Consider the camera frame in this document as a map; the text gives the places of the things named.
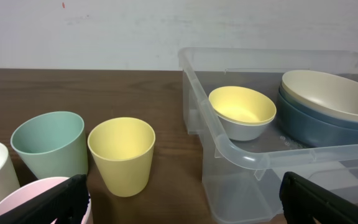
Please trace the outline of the pink cup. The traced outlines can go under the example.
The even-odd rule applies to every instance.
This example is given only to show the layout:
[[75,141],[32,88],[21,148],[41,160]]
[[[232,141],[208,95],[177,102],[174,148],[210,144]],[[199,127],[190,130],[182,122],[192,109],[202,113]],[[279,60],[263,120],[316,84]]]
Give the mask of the pink cup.
[[33,199],[67,179],[68,177],[49,177],[36,180],[19,188],[0,201],[0,215],[18,207],[30,199]]

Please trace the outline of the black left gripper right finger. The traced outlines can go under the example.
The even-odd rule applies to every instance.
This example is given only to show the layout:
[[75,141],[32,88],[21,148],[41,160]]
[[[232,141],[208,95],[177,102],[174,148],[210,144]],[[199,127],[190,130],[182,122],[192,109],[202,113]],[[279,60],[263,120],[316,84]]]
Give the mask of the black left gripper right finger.
[[294,172],[286,172],[279,197],[288,224],[358,224],[358,206]]

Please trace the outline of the clear plastic storage container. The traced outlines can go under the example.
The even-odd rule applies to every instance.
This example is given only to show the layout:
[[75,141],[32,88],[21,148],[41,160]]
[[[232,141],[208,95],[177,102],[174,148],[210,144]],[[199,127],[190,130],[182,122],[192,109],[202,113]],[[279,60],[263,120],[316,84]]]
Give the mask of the clear plastic storage container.
[[358,203],[358,144],[307,146],[276,122],[255,140],[233,141],[208,100],[221,86],[251,88],[275,100],[289,70],[317,70],[358,82],[357,52],[189,47],[178,59],[183,118],[188,132],[201,140],[202,183],[218,223],[267,222],[281,213],[279,190],[288,171]]

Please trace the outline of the green cup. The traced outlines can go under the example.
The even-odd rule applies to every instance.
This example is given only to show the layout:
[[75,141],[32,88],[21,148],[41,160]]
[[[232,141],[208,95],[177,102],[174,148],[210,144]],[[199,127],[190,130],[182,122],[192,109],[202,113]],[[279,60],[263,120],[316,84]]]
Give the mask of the green cup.
[[11,146],[38,179],[88,173],[85,122],[76,113],[55,111],[24,122]]

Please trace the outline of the large cream bowl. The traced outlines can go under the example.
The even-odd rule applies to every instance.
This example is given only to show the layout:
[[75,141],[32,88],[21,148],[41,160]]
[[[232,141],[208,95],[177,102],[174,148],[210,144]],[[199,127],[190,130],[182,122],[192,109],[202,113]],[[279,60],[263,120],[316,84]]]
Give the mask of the large cream bowl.
[[283,89],[297,102],[322,114],[358,123],[358,82],[330,73],[292,70]]

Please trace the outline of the small grey bowl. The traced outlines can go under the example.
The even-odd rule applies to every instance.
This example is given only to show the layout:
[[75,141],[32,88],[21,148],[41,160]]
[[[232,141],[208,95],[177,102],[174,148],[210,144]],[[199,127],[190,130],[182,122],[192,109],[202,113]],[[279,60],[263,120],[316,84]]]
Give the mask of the small grey bowl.
[[232,121],[221,115],[218,118],[229,139],[235,141],[250,141],[258,138],[272,122],[272,120],[262,124],[244,124]]

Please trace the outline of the dark blue bowl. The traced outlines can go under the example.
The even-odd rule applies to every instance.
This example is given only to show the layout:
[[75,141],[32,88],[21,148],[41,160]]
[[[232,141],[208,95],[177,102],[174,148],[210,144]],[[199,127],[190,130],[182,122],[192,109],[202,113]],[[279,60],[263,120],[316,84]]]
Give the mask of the dark blue bowl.
[[287,91],[284,89],[283,85],[280,85],[279,92],[282,95],[282,97],[289,104],[291,104],[296,109],[300,110],[301,112],[303,112],[315,119],[324,121],[325,123],[329,123],[329,124],[332,124],[335,126],[340,126],[342,128],[358,129],[358,122],[348,121],[348,120],[343,120],[343,119],[335,118],[332,116],[328,116],[326,114],[320,113],[319,111],[315,111],[315,110],[297,102],[296,99],[294,99],[294,97],[292,97],[289,93],[287,93]]
[[320,121],[296,109],[277,96],[277,122],[289,136],[306,145],[328,147],[358,144],[358,129],[349,129]]

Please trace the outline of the yellow cup upper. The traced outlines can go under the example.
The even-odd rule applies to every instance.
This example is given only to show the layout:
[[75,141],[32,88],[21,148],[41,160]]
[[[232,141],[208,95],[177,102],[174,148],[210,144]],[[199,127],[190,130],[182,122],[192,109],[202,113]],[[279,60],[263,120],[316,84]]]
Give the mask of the yellow cup upper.
[[155,141],[151,125],[131,117],[109,119],[90,132],[88,147],[112,194],[131,197],[145,188]]

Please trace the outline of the small yellow bowl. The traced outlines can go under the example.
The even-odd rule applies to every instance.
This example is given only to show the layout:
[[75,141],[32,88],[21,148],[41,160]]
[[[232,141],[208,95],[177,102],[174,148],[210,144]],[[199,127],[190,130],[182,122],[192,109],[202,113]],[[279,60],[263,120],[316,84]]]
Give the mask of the small yellow bowl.
[[262,125],[271,122],[277,113],[269,97],[241,86],[216,88],[208,99],[218,115],[236,123]]

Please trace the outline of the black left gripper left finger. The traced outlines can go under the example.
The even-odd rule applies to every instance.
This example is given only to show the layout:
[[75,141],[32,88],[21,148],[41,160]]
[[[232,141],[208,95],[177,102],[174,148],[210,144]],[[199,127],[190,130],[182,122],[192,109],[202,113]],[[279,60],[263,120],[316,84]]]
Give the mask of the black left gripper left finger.
[[90,222],[86,175],[77,174],[16,208],[0,215],[0,223]]

